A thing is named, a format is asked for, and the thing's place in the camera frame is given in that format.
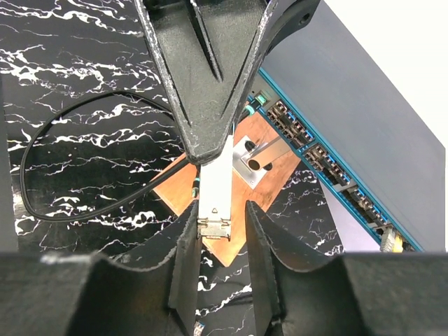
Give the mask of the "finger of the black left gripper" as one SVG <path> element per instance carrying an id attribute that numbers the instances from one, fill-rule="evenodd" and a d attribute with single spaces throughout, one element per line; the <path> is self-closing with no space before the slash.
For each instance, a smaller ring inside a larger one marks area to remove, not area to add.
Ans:
<path id="1" fill-rule="evenodd" d="M 136 1 L 150 56 L 193 164 L 217 158 L 223 72 L 196 1 Z"/>
<path id="2" fill-rule="evenodd" d="M 256 71 L 273 46 L 309 24 L 318 1 L 201 1 L 204 62 L 196 62 L 189 89 L 188 158 L 216 159 L 241 114 Z"/>

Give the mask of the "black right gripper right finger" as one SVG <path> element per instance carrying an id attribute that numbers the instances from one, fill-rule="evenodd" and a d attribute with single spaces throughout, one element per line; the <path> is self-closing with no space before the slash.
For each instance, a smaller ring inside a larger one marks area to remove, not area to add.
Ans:
<path id="1" fill-rule="evenodd" d="M 446 335 L 447 255 L 328 257 L 245 206 L 257 335 Z"/>

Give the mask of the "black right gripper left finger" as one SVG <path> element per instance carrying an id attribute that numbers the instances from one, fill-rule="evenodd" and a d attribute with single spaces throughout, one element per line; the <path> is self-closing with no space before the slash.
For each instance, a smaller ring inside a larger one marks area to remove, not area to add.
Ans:
<path id="1" fill-rule="evenodd" d="M 198 203 L 122 262 L 102 253 L 1 255 L 2 335 L 192 335 Z"/>

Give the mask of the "silver SFP transceiver plug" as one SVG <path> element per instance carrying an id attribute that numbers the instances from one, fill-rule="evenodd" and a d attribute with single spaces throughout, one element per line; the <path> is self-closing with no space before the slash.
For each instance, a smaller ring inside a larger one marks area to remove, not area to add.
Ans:
<path id="1" fill-rule="evenodd" d="M 200 168 L 197 233 L 201 237 L 230 238 L 233 144 L 234 136 L 229 135 L 221 154 Z"/>

